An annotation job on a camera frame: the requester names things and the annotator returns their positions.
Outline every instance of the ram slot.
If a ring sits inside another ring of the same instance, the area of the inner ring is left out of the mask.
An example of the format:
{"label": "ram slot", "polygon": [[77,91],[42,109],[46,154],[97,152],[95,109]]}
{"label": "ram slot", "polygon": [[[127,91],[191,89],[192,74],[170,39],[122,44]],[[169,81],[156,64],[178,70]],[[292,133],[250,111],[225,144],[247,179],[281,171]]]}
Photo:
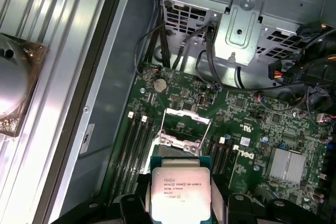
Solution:
{"label": "ram slot", "polygon": [[135,135],[133,141],[131,141],[131,143],[129,145],[129,148],[127,148],[127,150],[126,150],[127,153],[126,153],[125,160],[122,164],[120,179],[118,180],[117,188],[114,191],[114,196],[115,197],[122,194],[121,188],[123,187],[123,185],[125,183],[124,179],[128,176],[128,173],[130,171],[130,165],[131,165],[132,157],[136,152],[136,146],[141,139],[141,136],[143,134],[145,126],[146,126],[146,123],[143,123],[143,122],[140,123],[139,128],[136,131],[136,135]]}
{"label": "ram slot", "polygon": [[124,167],[124,163],[127,161],[127,150],[134,139],[140,122],[140,115],[135,115],[134,121],[131,124],[129,129],[129,134],[126,135],[124,138],[122,148],[120,151],[120,156],[117,161],[117,169],[113,175],[113,182],[112,182],[112,194],[114,195],[115,188],[117,187],[118,181],[120,180],[120,176],[122,174],[122,169]]}
{"label": "ram slot", "polygon": [[146,125],[146,128],[142,131],[141,134],[139,134],[140,137],[137,141],[137,145],[132,155],[130,170],[127,172],[126,179],[123,183],[123,187],[121,190],[121,194],[131,193],[129,191],[130,189],[129,187],[131,186],[132,181],[134,179],[134,174],[136,174],[136,171],[138,169],[138,163],[140,162],[140,156],[143,153],[143,148],[148,140],[149,131],[151,129],[151,126],[152,126],[152,123],[148,122],[148,124]]}
{"label": "ram slot", "polygon": [[135,179],[133,180],[133,184],[132,184],[132,188],[131,188],[131,192],[134,192],[137,186],[137,179],[138,179],[138,175],[140,174],[141,168],[145,165],[145,162],[147,160],[148,154],[149,154],[149,150],[151,148],[152,142],[153,142],[153,123],[154,120],[152,120],[150,126],[148,127],[148,131],[146,134],[146,143],[144,146],[143,151],[141,152],[140,158],[139,158],[139,162],[138,165],[136,167],[135,170]]}

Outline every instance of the black connector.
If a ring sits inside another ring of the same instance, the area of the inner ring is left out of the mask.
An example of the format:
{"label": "black connector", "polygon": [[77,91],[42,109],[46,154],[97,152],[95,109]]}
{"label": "black connector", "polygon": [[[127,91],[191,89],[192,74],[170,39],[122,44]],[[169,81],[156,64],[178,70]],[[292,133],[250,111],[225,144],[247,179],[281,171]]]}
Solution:
{"label": "black connector", "polygon": [[299,78],[299,76],[301,76],[301,74],[302,74],[301,68],[295,65],[290,69],[288,69],[287,72],[283,74],[282,82],[286,86],[291,85]]}
{"label": "black connector", "polygon": [[270,80],[274,80],[274,76],[275,76],[274,72],[275,71],[281,72],[281,70],[282,70],[282,63],[279,60],[268,65],[268,78]]}
{"label": "black connector", "polygon": [[296,31],[297,36],[302,38],[315,37],[323,32],[323,27],[320,22],[311,22],[301,25]]}

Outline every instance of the screw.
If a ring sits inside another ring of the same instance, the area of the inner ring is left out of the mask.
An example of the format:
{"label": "screw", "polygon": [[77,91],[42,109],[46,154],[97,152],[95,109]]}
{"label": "screw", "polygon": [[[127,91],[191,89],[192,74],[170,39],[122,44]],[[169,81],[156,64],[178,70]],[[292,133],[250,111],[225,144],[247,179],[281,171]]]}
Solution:
{"label": "screw", "polygon": [[236,195],[235,199],[239,200],[239,201],[242,201],[242,200],[244,200],[244,197],[242,195]]}
{"label": "screw", "polygon": [[283,203],[282,201],[279,201],[279,200],[274,201],[274,204],[278,207],[284,207],[285,206],[285,203]]}
{"label": "screw", "polygon": [[97,203],[92,203],[92,204],[89,205],[89,208],[95,208],[95,207],[98,207]]}
{"label": "screw", "polygon": [[245,7],[249,7],[250,6],[250,0],[245,0],[245,2],[244,2],[244,6]]}

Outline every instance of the screw hole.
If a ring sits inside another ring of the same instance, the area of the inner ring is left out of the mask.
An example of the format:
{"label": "screw hole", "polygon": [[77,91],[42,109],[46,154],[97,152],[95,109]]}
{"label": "screw hole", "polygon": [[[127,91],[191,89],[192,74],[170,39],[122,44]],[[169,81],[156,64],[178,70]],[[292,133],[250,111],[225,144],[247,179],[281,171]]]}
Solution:
{"label": "screw hole", "polygon": [[7,58],[7,59],[10,59],[10,58],[12,58],[14,56],[14,52],[13,52],[13,50],[7,50],[6,52],[5,52],[5,57]]}

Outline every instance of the heatsink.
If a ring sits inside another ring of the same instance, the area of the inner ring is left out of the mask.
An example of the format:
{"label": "heatsink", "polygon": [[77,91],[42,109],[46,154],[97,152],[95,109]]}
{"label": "heatsink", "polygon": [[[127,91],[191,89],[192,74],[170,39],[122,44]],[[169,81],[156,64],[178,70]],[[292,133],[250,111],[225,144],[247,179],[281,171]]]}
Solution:
{"label": "heatsink", "polygon": [[306,157],[297,153],[273,148],[266,175],[290,184],[299,184]]}

